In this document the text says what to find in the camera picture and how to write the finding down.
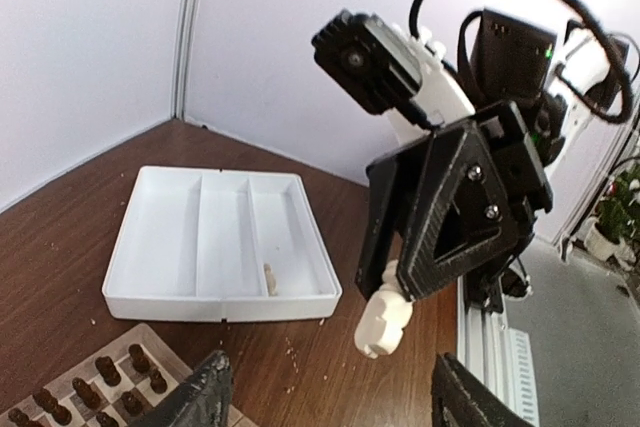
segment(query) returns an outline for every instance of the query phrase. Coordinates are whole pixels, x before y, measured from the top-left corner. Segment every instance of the robotic arm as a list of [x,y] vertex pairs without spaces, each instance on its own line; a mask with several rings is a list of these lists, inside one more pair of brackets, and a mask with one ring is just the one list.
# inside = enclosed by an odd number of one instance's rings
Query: robotic arm
[[[316,63],[368,113],[388,115],[401,144],[367,167],[356,284],[368,304],[355,333],[365,355],[393,352],[412,303],[461,275],[467,304],[502,312],[500,277],[531,242],[536,212],[552,208],[545,166],[554,168],[591,113],[629,118],[624,45],[615,50],[606,36],[603,44],[578,7],[590,26],[572,27],[550,80],[555,35],[488,10],[463,23],[460,39],[481,19],[470,60],[459,45],[457,72],[428,31],[418,39],[376,15],[342,11],[314,36]],[[623,112],[612,116],[620,88]],[[388,262],[396,233],[402,250]]]

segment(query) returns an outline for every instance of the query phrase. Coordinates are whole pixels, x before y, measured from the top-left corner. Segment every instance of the floor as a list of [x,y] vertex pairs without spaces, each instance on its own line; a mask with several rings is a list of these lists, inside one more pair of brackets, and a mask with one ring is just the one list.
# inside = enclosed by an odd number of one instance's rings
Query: floor
[[640,315],[624,282],[584,257],[563,264],[534,244],[533,296],[507,306],[529,333],[541,425],[626,427],[640,419]]
[[352,341],[364,307],[353,276],[367,190],[178,121],[88,162],[0,215],[0,411],[135,325],[109,315],[101,286],[143,165],[300,174],[344,289],[323,325],[151,323],[187,364],[195,367],[222,346],[235,372],[234,405],[263,427],[430,425],[436,353],[455,351],[455,286],[416,305],[394,355],[364,358]]

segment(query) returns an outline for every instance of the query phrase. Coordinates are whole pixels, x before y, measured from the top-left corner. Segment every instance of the white power strip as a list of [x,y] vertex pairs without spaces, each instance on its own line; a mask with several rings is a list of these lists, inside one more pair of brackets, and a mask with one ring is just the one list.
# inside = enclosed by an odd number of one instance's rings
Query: white power strip
[[538,396],[529,334],[509,328],[515,412],[534,427],[540,427]]

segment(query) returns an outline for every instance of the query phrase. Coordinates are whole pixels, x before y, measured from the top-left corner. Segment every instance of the white panel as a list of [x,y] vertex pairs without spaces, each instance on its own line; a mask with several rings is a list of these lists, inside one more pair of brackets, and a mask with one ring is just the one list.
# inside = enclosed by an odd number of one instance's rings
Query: white panel
[[180,0],[0,0],[0,210],[170,117]]
[[[630,7],[640,0],[584,1],[607,28],[640,37],[638,14]],[[395,145],[390,127],[385,119],[367,115],[315,65],[310,41],[343,7],[376,12],[406,27],[411,2],[201,0],[187,118],[364,181],[366,164]],[[453,61],[460,23],[485,6],[561,34],[569,18],[556,0],[427,0],[421,21],[445,42]]]

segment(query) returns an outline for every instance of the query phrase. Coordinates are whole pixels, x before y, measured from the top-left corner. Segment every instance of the white chess piece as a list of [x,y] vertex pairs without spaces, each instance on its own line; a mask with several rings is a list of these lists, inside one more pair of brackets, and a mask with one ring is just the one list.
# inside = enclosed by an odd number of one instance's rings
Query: white chess piece
[[372,359],[396,350],[413,314],[413,303],[404,298],[396,279],[397,265],[397,260],[387,264],[383,284],[367,302],[354,334],[358,350]]

